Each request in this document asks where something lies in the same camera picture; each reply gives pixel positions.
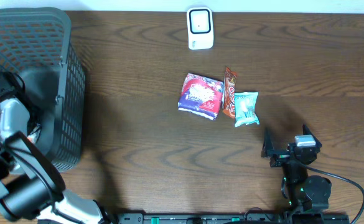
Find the teal snack packet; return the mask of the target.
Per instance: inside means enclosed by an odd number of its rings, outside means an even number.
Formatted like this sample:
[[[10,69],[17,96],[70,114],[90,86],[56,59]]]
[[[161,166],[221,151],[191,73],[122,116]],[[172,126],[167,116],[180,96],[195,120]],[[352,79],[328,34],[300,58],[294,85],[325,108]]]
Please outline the teal snack packet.
[[[258,92],[235,93],[235,127],[257,124],[259,119],[255,113]]]

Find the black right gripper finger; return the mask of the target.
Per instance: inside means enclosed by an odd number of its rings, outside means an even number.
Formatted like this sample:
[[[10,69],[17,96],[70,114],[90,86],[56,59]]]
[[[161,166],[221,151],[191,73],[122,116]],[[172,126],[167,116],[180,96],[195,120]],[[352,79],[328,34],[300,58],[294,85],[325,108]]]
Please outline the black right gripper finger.
[[[316,144],[320,144],[320,141],[315,137],[315,135],[312,133],[312,131],[308,128],[306,124],[302,125],[302,132],[303,135],[311,135],[315,141]]]
[[[272,151],[274,149],[271,132],[268,128],[264,130],[264,142],[262,151]]]

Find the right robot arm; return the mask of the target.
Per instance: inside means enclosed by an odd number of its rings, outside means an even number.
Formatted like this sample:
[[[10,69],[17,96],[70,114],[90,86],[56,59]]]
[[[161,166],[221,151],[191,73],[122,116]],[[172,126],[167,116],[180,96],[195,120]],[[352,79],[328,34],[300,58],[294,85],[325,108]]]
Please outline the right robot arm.
[[[264,132],[262,158],[271,167],[280,167],[284,174],[281,191],[290,208],[280,215],[284,223],[323,223],[322,212],[329,207],[331,181],[319,175],[309,175],[307,166],[317,159],[322,144],[303,125],[302,134],[294,138],[285,150],[274,147],[271,133]]]

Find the red purple snack bag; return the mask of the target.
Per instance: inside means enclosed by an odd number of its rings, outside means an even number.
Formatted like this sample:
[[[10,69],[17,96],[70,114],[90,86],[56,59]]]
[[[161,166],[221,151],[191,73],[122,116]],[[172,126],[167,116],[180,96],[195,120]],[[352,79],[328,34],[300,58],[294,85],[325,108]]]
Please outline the red purple snack bag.
[[[177,103],[178,110],[214,120],[219,114],[223,89],[221,81],[188,73]]]

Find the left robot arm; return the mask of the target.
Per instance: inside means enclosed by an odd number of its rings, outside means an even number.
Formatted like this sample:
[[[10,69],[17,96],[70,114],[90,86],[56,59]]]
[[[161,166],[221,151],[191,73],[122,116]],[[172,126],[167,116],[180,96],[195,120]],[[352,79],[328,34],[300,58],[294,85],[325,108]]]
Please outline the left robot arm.
[[[29,136],[42,129],[42,110],[24,80],[0,72],[0,213],[11,222],[112,223],[94,200],[68,190],[60,172]]]

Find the small orange snack pack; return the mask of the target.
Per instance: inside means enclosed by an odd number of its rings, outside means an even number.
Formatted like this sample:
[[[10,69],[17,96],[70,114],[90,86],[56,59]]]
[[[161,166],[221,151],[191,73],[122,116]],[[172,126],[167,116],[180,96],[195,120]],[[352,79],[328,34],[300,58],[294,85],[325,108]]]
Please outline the small orange snack pack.
[[[37,124],[36,127],[32,130],[32,132],[27,136],[28,140],[35,144],[40,136],[40,132],[42,130],[42,125],[41,124]]]

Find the orange brown chocolate bar wrapper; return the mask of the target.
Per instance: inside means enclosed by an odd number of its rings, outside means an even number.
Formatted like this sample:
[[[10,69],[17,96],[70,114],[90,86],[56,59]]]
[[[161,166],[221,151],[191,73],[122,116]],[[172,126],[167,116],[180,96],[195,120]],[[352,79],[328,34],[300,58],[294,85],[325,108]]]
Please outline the orange brown chocolate bar wrapper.
[[[229,117],[235,118],[235,84],[237,73],[228,67],[225,70],[222,111]]]

